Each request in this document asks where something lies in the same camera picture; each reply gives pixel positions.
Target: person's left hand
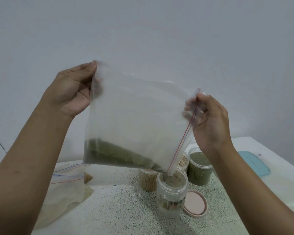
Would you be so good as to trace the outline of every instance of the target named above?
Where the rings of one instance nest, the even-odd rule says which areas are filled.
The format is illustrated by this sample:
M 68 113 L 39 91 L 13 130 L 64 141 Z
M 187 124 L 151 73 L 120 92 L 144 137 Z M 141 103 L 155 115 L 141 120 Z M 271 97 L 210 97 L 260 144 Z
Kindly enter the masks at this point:
M 59 72 L 41 101 L 74 118 L 90 104 L 91 81 L 100 82 L 93 79 L 96 69 L 97 63 L 92 61 Z

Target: person's left arm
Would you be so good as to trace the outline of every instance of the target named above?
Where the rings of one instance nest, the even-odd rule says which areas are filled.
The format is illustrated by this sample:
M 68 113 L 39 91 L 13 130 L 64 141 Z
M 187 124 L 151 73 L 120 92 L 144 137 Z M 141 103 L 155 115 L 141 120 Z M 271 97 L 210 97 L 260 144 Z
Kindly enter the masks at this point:
M 59 72 L 0 163 L 0 234 L 31 234 L 67 130 L 90 103 L 96 68 Z

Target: person's right arm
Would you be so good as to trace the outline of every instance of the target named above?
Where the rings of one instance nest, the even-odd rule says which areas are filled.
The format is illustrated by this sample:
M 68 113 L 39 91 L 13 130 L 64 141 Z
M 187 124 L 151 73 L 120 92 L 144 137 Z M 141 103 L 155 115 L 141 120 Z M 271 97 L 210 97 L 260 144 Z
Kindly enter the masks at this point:
M 250 234 L 294 235 L 294 212 L 257 176 L 235 150 L 227 110 L 210 95 L 195 101 L 206 105 L 201 122 L 194 128 L 196 142 L 212 163 L 237 213 Z

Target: sticker on jar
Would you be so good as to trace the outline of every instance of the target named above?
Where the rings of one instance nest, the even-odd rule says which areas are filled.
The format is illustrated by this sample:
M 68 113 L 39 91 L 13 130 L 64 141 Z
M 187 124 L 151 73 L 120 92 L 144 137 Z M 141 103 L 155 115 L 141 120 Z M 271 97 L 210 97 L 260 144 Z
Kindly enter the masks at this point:
M 168 201 L 162 196 L 159 196 L 159 204 L 166 210 L 179 210 L 184 206 L 185 197 L 180 201 Z

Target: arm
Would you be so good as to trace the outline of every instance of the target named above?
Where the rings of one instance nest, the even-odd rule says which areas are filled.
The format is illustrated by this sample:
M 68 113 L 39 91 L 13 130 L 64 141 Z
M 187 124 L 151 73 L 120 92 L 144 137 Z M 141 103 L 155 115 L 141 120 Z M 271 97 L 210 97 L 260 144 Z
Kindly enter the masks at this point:
M 89 105 L 96 64 L 60 72 L 0 163 L 0 234 L 30 234 L 73 118 Z
M 237 213 L 250 234 L 294 234 L 294 212 L 255 174 L 234 149 L 228 112 L 209 95 L 198 94 L 186 102 L 191 110 L 201 101 L 207 111 L 194 127 L 202 152 L 212 163 Z

